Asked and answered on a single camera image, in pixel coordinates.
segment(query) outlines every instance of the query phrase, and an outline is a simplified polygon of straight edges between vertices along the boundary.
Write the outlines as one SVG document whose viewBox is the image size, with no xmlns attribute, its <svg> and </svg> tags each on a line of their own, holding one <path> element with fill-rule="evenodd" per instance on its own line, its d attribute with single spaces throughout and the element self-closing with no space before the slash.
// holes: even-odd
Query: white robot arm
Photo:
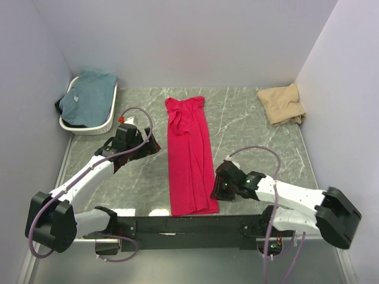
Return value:
<svg viewBox="0 0 379 284">
<path fill-rule="evenodd" d="M 75 209 L 83 202 L 85 196 L 91 194 L 121 166 L 131 160 L 146 157 L 160 150 L 155 138 L 151 136 L 144 147 L 99 164 L 100 160 L 125 149 L 131 149 L 142 141 L 142 134 L 132 119 L 121 123 L 115 137 L 111 137 L 104 146 L 98 149 L 88 164 L 75 176 L 62 186 L 52 190 L 50 194 L 39 192 L 33 197 L 25 235 L 29 236 L 31 224 L 41 208 L 52 198 L 61 194 L 62 191 L 65 194 L 52 203 L 38 221 L 33 232 L 34 241 L 54 251 L 63 252 L 75 238 L 94 232 L 117 234 L 118 221 L 117 214 L 114 211 L 98 206 L 92 211 L 76 214 Z M 92 170 L 82 177 L 83 173 L 89 168 Z M 78 180 L 78 177 L 81 179 L 67 190 L 68 185 Z M 338 189 L 329 188 L 328 191 L 306 189 L 273 180 L 272 177 L 262 173 L 250 172 L 246 175 L 237 164 L 226 160 L 216 170 L 216 182 L 212 197 L 231 201 L 237 194 L 243 198 L 274 202 L 274 184 L 277 187 L 278 205 L 280 206 L 273 222 L 277 231 L 302 231 L 310 234 L 321 234 L 333 246 L 342 249 L 350 247 L 361 214 Z M 266 219 L 259 222 L 260 226 L 262 223 L 264 226 L 268 226 Z"/>
</svg>

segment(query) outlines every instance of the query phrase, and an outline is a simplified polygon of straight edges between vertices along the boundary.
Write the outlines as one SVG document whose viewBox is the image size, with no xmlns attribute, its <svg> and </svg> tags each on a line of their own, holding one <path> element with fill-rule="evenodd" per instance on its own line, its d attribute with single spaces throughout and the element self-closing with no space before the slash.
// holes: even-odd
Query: marble table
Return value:
<svg viewBox="0 0 379 284">
<path fill-rule="evenodd" d="M 168 97 L 186 99 L 205 97 L 204 111 L 211 138 L 214 168 L 231 152 L 249 145 L 266 146 L 282 159 L 278 179 L 307 188 L 317 188 L 306 148 L 297 124 L 270 126 L 257 97 L 257 88 L 131 88 L 117 93 L 114 123 L 111 131 L 96 136 L 73 136 L 66 163 L 64 181 L 71 178 L 92 157 L 97 148 L 115 134 L 117 118 L 131 106 L 145 109 L 154 123 L 153 133 L 161 146 L 158 154 L 132 161 L 112 178 L 105 180 L 76 212 L 89 211 L 101 205 L 115 209 L 119 215 L 169 215 L 167 160 L 167 120 L 164 101 Z M 135 116 L 139 128 L 147 119 L 139 111 Z M 242 170 L 272 175 L 276 160 L 262 150 L 248 150 L 236 155 Z M 267 204 L 239 196 L 233 202 L 219 202 L 222 215 L 260 214 Z"/>
</svg>

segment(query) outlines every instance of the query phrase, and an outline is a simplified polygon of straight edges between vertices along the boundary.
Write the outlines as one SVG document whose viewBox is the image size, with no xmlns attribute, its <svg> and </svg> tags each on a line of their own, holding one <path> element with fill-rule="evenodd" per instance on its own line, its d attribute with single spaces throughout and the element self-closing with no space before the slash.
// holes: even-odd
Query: beige cloth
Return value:
<svg viewBox="0 0 379 284">
<path fill-rule="evenodd" d="M 259 91 L 258 98 L 261 100 L 268 121 L 272 126 L 285 124 L 289 121 L 301 124 L 307 116 L 299 103 L 296 84 Z"/>
</svg>

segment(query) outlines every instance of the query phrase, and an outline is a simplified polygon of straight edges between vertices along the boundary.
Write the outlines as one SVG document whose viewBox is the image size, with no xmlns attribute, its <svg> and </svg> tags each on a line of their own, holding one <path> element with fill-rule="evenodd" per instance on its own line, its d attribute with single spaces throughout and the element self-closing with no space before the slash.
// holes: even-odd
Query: pink garment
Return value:
<svg viewBox="0 0 379 284">
<path fill-rule="evenodd" d="M 168 113 L 168 172 L 171 215 L 219 211 L 210 195 L 214 170 L 204 97 L 165 101 Z"/>
</svg>

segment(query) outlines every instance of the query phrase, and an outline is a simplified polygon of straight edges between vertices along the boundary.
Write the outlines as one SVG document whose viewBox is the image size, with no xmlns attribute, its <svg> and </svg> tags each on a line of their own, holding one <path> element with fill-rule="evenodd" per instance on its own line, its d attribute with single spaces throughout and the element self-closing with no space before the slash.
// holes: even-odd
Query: white basket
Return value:
<svg viewBox="0 0 379 284">
<path fill-rule="evenodd" d="M 70 85 L 69 85 L 69 87 L 67 89 L 67 93 L 69 92 L 69 90 L 72 87 L 72 84 L 74 84 L 74 82 L 77 80 L 77 78 L 78 77 L 74 78 L 71 81 L 71 83 L 70 83 Z M 109 116 L 109 118 L 107 119 L 107 121 L 104 124 L 102 124 L 100 126 L 97 126 L 97 127 L 72 128 L 72 127 L 65 126 L 65 124 L 63 123 L 62 117 L 59 117 L 59 124 L 60 124 L 60 126 L 64 130 L 71 131 L 71 132 L 73 132 L 76 135 L 98 135 L 98 134 L 103 134 L 103 133 L 108 132 L 111 129 L 111 127 L 112 127 L 113 114 L 114 114 L 114 104 L 115 104 L 115 101 L 116 101 L 116 93 L 117 93 L 117 82 L 116 82 L 116 85 L 114 87 L 113 102 L 112 102 L 112 108 L 111 108 L 110 116 Z"/>
</svg>

